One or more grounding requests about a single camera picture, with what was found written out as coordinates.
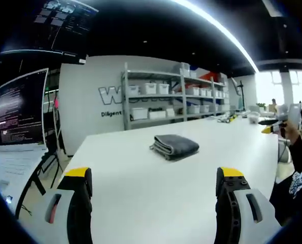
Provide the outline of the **person's right hand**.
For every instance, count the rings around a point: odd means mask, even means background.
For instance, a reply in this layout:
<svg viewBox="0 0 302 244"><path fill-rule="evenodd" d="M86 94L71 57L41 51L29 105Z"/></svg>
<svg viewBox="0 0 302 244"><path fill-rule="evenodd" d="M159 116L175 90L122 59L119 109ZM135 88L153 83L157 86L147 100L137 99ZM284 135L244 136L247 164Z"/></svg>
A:
<svg viewBox="0 0 302 244"><path fill-rule="evenodd" d="M295 126L291 121L287 120L282 122L280 125L280 131L283 138L290 141L293 145L300 136L297 126Z"/></svg>

